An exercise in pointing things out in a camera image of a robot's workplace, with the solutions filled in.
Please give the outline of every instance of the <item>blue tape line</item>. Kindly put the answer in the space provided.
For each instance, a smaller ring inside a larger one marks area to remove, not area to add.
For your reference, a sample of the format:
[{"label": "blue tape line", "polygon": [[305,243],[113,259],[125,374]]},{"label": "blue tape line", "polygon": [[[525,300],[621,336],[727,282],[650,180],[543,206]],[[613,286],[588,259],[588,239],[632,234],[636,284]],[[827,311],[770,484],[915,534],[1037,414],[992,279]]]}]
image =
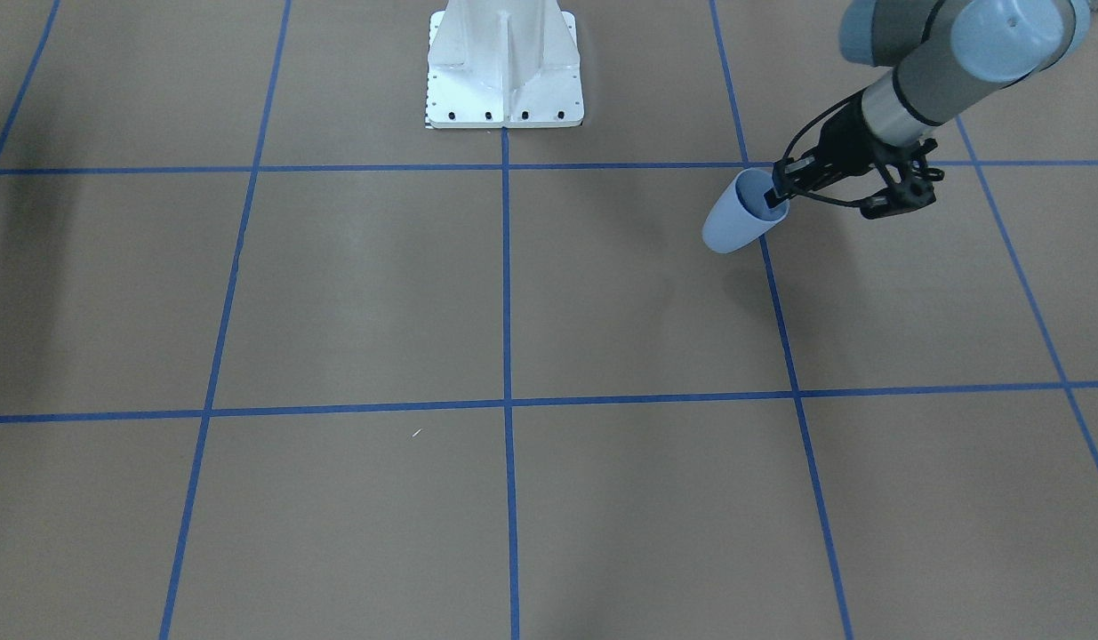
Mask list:
[{"label": "blue tape line", "polygon": [[844,631],[845,640],[853,640],[853,621],[849,617],[849,603],[844,595],[844,585],[841,580],[841,562],[838,561],[837,547],[833,543],[833,528],[829,525],[829,512],[825,506],[825,490],[821,489],[821,478],[817,469],[817,457],[814,453],[813,440],[809,438],[809,420],[806,417],[806,408],[802,403],[802,390],[797,384],[797,369],[794,367],[793,348],[789,346],[789,334],[785,327],[785,315],[782,312],[782,299],[777,291],[777,279],[773,276],[773,261],[769,254],[769,243],[765,236],[759,238],[761,255],[765,267],[765,279],[771,292],[773,303],[773,316],[777,321],[777,333],[782,340],[782,352],[785,357],[785,370],[789,378],[789,390],[792,390],[793,408],[797,414],[797,425],[802,429],[802,445],[806,450],[806,463],[809,467],[809,481],[814,490],[814,502],[817,505],[817,517],[821,525],[821,539],[825,540],[825,554],[829,560],[829,574],[833,579],[833,591],[837,595],[838,611],[841,614],[841,627]]},{"label": "blue tape line", "polygon": [[[764,162],[773,166],[773,162]],[[740,161],[572,161],[513,164],[513,170],[609,170],[609,169],[743,169],[754,162]]]},{"label": "blue tape line", "polygon": [[181,512],[181,527],[178,528],[178,544],[173,552],[173,568],[170,570],[170,586],[166,592],[166,608],[161,611],[161,632],[159,640],[170,639],[170,624],[173,622],[173,607],[178,600],[178,586],[181,584],[181,564],[186,557],[186,542],[189,539],[189,526],[192,523],[192,507],[197,497],[197,483],[200,480],[200,462],[204,456],[204,441],[208,440],[208,422],[210,417],[204,414],[200,418],[200,429],[197,433],[197,446],[194,448],[194,461],[189,470],[189,487],[186,490],[186,503]]},{"label": "blue tape line", "polygon": [[[1098,166],[1098,159],[1037,159],[1037,161],[978,161],[981,166]],[[934,161],[935,166],[975,166],[974,161]],[[621,170],[621,169],[769,169],[772,161],[616,161],[509,164],[509,170]],[[502,170],[500,164],[305,164],[260,166],[260,173],[321,173],[321,171]],[[0,176],[108,176],[164,173],[251,173],[251,166],[69,166],[36,169],[0,169]]]},{"label": "blue tape line", "polygon": [[314,173],[314,171],[396,170],[501,170],[500,164],[271,164],[264,173]]},{"label": "blue tape line", "polygon": [[259,178],[260,158],[264,157],[264,142],[268,135],[269,117],[272,113],[272,100],[276,97],[276,86],[280,77],[280,60],[283,58],[283,44],[288,37],[288,18],[292,15],[292,0],[284,0],[283,15],[280,18],[280,33],[277,36],[276,55],[272,57],[272,72],[269,76],[268,93],[264,99],[264,113],[260,114],[259,134],[256,137],[256,154],[253,155],[253,171],[248,179],[248,189],[245,194],[244,211],[240,212],[240,227],[236,232],[236,249],[232,255],[232,268],[228,270],[228,284],[224,295],[224,307],[221,312],[221,327],[216,336],[216,346],[213,349],[213,367],[208,379],[208,390],[204,393],[204,414],[200,420],[197,433],[197,447],[194,450],[194,462],[189,473],[189,489],[186,492],[186,503],[181,514],[181,530],[178,534],[178,546],[173,554],[173,570],[170,572],[170,585],[166,593],[166,608],[161,615],[161,635],[159,640],[168,640],[170,637],[170,626],[173,624],[173,608],[178,585],[181,581],[181,566],[184,562],[186,546],[189,541],[189,526],[192,520],[192,507],[197,498],[197,483],[200,480],[200,470],[204,458],[204,441],[208,438],[208,425],[210,425],[213,402],[216,397],[216,385],[221,373],[221,359],[224,353],[224,340],[228,332],[228,317],[232,316],[232,300],[236,295],[236,279],[240,271],[240,252],[245,248],[245,234],[248,231],[248,218],[251,214],[253,199],[256,193],[256,182]]},{"label": "blue tape line", "polygon": [[[747,155],[746,135],[742,131],[742,116],[739,113],[739,101],[737,100],[735,92],[735,83],[731,80],[731,65],[727,60],[727,47],[722,43],[722,29],[718,20],[718,7],[715,0],[710,0],[710,15],[715,24],[715,40],[718,42],[718,56],[722,64],[722,76],[727,79],[727,96],[730,97],[731,101],[731,114],[735,116],[735,131],[739,138],[739,148],[742,151],[742,161],[749,161]],[[782,313],[782,301],[777,291],[777,281],[773,276],[773,261],[771,260],[771,255],[769,255],[769,244],[765,243],[765,236],[759,238],[759,244],[761,246],[761,252],[763,252],[763,262],[765,267],[765,279],[769,283],[769,292],[771,292],[771,301],[773,303],[773,315],[775,315],[777,321],[778,337],[782,340],[782,352],[785,357],[785,370],[789,378],[789,396],[793,397],[794,413],[797,414],[797,426],[802,430],[802,445],[805,446],[806,450],[806,463],[809,467],[809,480],[813,483],[814,499],[817,505],[817,516],[820,518],[821,525],[821,538],[825,539],[825,554],[829,560],[829,574],[833,579],[833,591],[837,593],[838,609],[841,614],[841,627],[844,631],[845,640],[853,640],[853,622],[849,617],[849,604],[845,599],[844,587],[841,582],[841,566],[838,562],[837,547],[833,543],[833,531],[832,527],[829,526],[829,513],[825,507],[825,491],[821,490],[821,479],[820,473],[817,469],[817,459],[814,454],[813,442],[809,438],[809,422],[806,418],[806,408],[804,402],[802,402],[802,391],[799,384],[797,384],[797,370],[794,368],[793,363],[793,349],[789,346],[789,335],[787,327],[785,327],[785,315]]]},{"label": "blue tape line", "polygon": [[1072,389],[1098,389],[1098,381],[1069,382]]},{"label": "blue tape line", "polygon": [[520,640],[520,568],[516,547],[516,454],[513,452],[513,407],[505,405],[505,483],[508,505],[508,628]]},{"label": "blue tape line", "polygon": [[501,130],[502,359],[505,390],[505,491],[508,502],[508,627],[520,639],[520,559],[516,541],[516,453],[513,446],[512,235],[509,235],[508,128]]},{"label": "blue tape line", "polygon": [[916,385],[916,388],[802,390],[802,397],[869,397],[877,395],[937,395],[1005,393],[1021,390],[1061,390],[1062,382],[1008,382],[998,385]]},{"label": "blue tape line", "polygon": [[593,395],[578,397],[520,397],[513,406],[585,406],[593,404],[671,404],[671,402],[735,402],[743,400],[785,400],[787,390],[748,393],[685,393],[665,395]]},{"label": "blue tape line", "polygon": [[407,411],[448,411],[453,408],[501,408],[502,400],[459,400],[448,402],[381,402],[380,404],[324,404],[313,406],[248,406],[213,408],[215,418],[264,416],[320,416],[321,414],[396,414]]},{"label": "blue tape line", "polygon": [[40,44],[35,47],[35,53],[31,57],[31,64],[27,65],[27,72],[20,85],[20,92],[15,93],[15,101],[12,102],[12,112],[7,115],[7,121],[3,122],[3,131],[0,131],[0,157],[3,155],[3,148],[7,147],[7,139],[12,135],[12,126],[15,125],[15,117],[19,116],[20,109],[23,106],[23,100],[27,96],[31,79],[35,77],[35,69],[40,67],[40,58],[44,57],[44,49],[47,48],[49,32],[54,27],[54,18],[58,15],[59,3],[60,0],[54,0],[54,3],[52,3],[52,11],[47,15],[47,23],[44,24],[44,33],[40,36]]},{"label": "blue tape line", "polygon": [[1007,245],[1007,255],[1011,256],[1011,266],[1016,268],[1016,276],[1019,277],[1019,283],[1023,288],[1023,293],[1027,294],[1027,302],[1031,306],[1031,313],[1035,315],[1035,323],[1040,326],[1040,333],[1043,334],[1043,340],[1045,346],[1047,346],[1047,351],[1050,352],[1050,361],[1054,362],[1054,368],[1058,373],[1058,381],[1062,382],[1062,388],[1066,393],[1066,401],[1069,402],[1069,408],[1074,413],[1074,418],[1077,420],[1077,428],[1082,433],[1082,439],[1086,441],[1086,448],[1090,452],[1090,458],[1094,459],[1094,467],[1098,473],[1098,447],[1094,442],[1094,435],[1090,433],[1090,427],[1086,425],[1086,418],[1082,416],[1082,409],[1077,406],[1077,397],[1074,397],[1073,385],[1069,384],[1069,380],[1066,377],[1066,370],[1062,366],[1062,360],[1058,358],[1057,349],[1054,346],[1054,340],[1050,337],[1050,332],[1047,329],[1047,324],[1043,317],[1043,312],[1040,311],[1040,304],[1035,299],[1035,292],[1031,289],[1030,281],[1027,279],[1027,273],[1023,271],[1023,263],[1019,260],[1019,255],[1016,252],[1016,245],[1011,243],[1011,235],[1007,232],[1007,224],[1002,220],[1002,214],[999,212],[999,205],[996,203],[995,195],[991,194],[991,186],[987,182],[987,176],[984,175],[984,168],[981,166],[978,157],[975,155],[975,146],[972,145],[971,136],[967,135],[967,127],[964,126],[963,120],[955,119],[955,125],[960,127],[960,136],[964,138],[964,146],[967,147],[967,155],[971,156],[972,161],[975,165],[975,173],[978,175],[979,184],[984,187],[984,195],[987,198],[987,204],[991,207],[991,215],[995,216],[996,226],[999,227],[999,235],[1002,236],[1004,245]]},{"label": "blue tape line", "polygon": [[513,333],[512,333],[512,237],[509,236],[509,148],[508,130],[501,130],[501,243],[502,243],[502,357],[504,361],[505,400],[513,398]]},{"label": "blue tape line", "polygon": [[718,3],[710,0],[710,20],[715,25],[715,42],[718,45],[718,57],[722,61],[722,80],[727,81],[727,98],[731,101],[731,117],[735,119],[735,131],[739,135],[739,154],[743,162],[750,161],[747,153],[747,137],[742,133],[742,116],[739,113],[739,98],[735,92],[735,80],[731,78],[731,63],[727,57],[727,45],[722,43],[722,24],[718,20]]},{"label": "blue tape line", "polygon": [[184,408],[175,411],[104,411],[100,414],[24,414],[0,416],[0,425],[37,423],[104,423],[110,420],[171,420],[172,418],[200,418],[203,411]]},{"label": "blue tape line", "polygon": [[973,159],[973,166],[1098,166],[1098,159],[1029,159],[1028,161],[988,161]]},{"label": "blue tape line", "polygon": [[128,173],[250,173],[250,166],[89,166],[0,169],[0,176],[111,176]]},{"label": "blue tape line", "polygon": [[[1098,381],[1074,381],[1076,390],[1098,389]],[[903,395],[946,395],[971,393],[1011,393],[1028,390],[1062,390],[1062,382],[1007,382],[988,385],[911,385],[911,388],[864,388],[799,390],[804,398],[870,397]],[[459,408],[503,408],[511,406],[585,406],[598,404],[679,404],[680,402],[744,402],[760,400],[789,400],[792,390],[757,390],[736,393],[685,393],[661,395],[594,395],[570,397],[517,397],[512,401],[452,400],[436,402],[382,402],[382,404],[322,404],[293,406],[243,406],[243,408],[213,408],[213,418],[248,418],[264,416],[316,416],[317,414],[392,414],[410,411],[451,411]],[[107,411],[100,414],[1,414],[0,425],[27,423],[93,423],[110,420],[164,420],[164,418],[200,418],[202,408],[170,411]]]}]

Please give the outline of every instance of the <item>light blue cup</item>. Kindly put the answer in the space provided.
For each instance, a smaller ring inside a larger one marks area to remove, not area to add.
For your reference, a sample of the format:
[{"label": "light blue cup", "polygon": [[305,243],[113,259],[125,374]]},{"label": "light blue cup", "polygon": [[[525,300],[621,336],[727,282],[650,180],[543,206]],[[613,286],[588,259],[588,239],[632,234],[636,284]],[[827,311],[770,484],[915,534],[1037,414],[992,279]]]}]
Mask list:
[{"label": "light blue cup", "polygon": [[703,225],[703,243],[712,251],[731,252],[759,239],[789,213],[788,200],[776,207],[765,203],[765,191],[773,188],[768,171],[741,171],[715,203]]}]

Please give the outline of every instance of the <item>brown floor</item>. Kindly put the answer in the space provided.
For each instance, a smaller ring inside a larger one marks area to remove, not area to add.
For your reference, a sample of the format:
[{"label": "brown floor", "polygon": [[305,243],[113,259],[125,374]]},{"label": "brown floor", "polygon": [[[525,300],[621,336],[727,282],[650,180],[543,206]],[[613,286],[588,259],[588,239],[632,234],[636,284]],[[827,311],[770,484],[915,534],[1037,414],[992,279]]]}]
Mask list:
[{"label": "brown floor", "polygon": [[0,0],[0,640],[1098,640],[1098,21],[713,255],[847,3],[568,0],[584,126],[438,133],[441,0]]}]

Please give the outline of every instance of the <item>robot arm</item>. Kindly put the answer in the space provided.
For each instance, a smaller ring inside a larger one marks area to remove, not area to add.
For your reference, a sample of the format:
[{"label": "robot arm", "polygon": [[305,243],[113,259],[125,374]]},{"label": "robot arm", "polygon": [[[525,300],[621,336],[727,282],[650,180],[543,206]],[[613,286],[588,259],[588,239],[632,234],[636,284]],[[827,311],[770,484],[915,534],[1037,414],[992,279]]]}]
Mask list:
[{"label": "robot arm", "polygon": [[[943,171],[928,166],[937,145],[927,136],[1073,53],[1089,24],[1086,0],[853,0],[841,25],[842,54],[850,61],[893,68],[809,122],[773,166],[772,184],[764,180],[763,198],[739,189],[737,206],[760,220],[780,218],[785,203],[800,195],[877,218],[934,203],[933,183]],[[821,121],[817,145],[791,157],[802,135]],[[844,202],[816,194],[871,170],[878,171],[885,188],[870,198]],[[716,240],[717,232],[704,227],[703,238]],[[728,250],[735,244],[708,240]]]}]

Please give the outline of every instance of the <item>floor tile square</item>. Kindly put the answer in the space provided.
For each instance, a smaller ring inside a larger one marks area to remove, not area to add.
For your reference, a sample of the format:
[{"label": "floor tile square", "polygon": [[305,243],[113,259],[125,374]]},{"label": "floor tile square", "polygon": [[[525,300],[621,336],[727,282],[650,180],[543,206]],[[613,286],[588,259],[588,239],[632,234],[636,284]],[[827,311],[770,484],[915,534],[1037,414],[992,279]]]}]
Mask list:
[{"label": "floor tile square", "polygon": [[0,177],[0,414],[200,408],[247,180]]},{"label": "floor tile square", "polygon": [[1061,390],[806,408],[860,638],[1098,640],[1098,474]]},{"label": "floor tile square", "polygon": [[1066,374],[1095,380],[1098,166],[989,166],[984,171]]},{"label": "floor tile square", "polygon": [[197,420],[0,426],[0,640],[157,635]]},{"label": "floor tile square", "polygon": [[248,166],[283,9],[267,4],[63,2],[0,166]]},{"label": "floor tile square", "polygon": [[789,401],[519,408],[520,637],[840,638]]},{"label": "floor tile square", "polygon": [[508,638],[500,409],[219,418],[171,637]]},{"label": "floor tile square", "polygon": [[503,396],[501,175],[268,173],[216,402]]},{"label": "floor tile square", "polygon": [[789,388],[759,248],[699,236],[735,173],[513,171],[516,396]]}]

